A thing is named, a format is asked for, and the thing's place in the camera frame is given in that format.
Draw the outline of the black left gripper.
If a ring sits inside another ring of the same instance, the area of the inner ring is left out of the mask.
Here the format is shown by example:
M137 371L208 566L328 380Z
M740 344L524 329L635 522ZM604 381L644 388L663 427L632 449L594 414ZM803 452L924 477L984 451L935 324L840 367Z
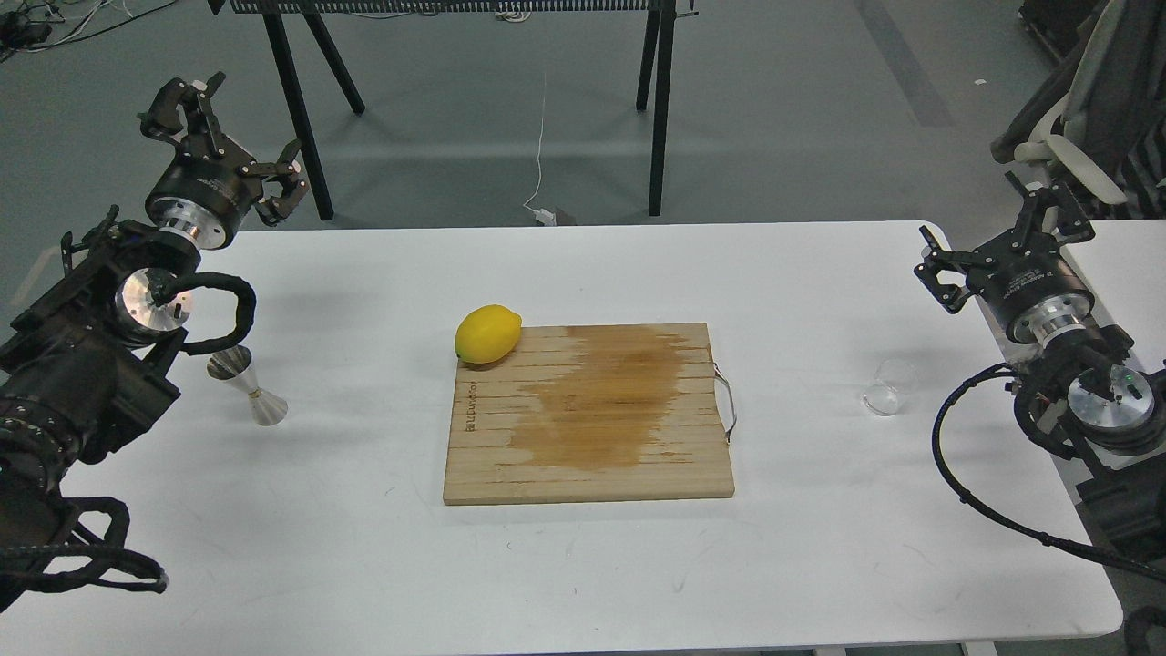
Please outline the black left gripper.
M147 195L146 213L159 228L187 232L201 251L229 248L245 216L255 209L266 227L292 216L309 190L293 137L274 162L224 163L229 137L210 100L226 79L167 82L150 107L138 113L143 137L170 144L173 161Z

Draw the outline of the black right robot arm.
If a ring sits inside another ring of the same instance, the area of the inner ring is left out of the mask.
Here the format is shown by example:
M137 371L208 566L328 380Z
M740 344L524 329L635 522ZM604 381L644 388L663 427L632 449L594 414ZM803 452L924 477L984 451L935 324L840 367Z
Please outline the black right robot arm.
M937 408L930 451L937 473L958 501L984 519L1103 566L1163 581L1163 371L1131 366L1133 339L1116 324L1098 325L1096 298L1066 258L1063 246L1090 241L1091 221L1060 184L1024 186L1016 223L972 251L949 251L932 230L915 267L926 290L949 313L983 299L1005 339L1032 345L1025 364L993 364L951 392ZM944 461L941 429L967 392L1005 379L1020 431L1047 453L1079 458L1090 479L1079 498L1108 541L1096 548L1017 523L979 501Z

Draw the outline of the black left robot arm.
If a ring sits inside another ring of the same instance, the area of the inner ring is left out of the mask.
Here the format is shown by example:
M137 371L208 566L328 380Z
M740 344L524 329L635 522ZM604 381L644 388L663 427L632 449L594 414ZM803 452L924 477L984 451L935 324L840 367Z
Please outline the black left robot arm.
M201 254L229 248L252 210L271 227L287 220L309 189L297 140L261 163L222 132L211 99L224 78L159 89L140 129L174 157L145 202L148 220L119 220L112 205L80 241L62 237L63 278L3 343L3 608L26 592L168 586L157 560L126 548L125 503L66 498L61 484L169 410L176 357L229 352L250 336L253 287L201 271Z

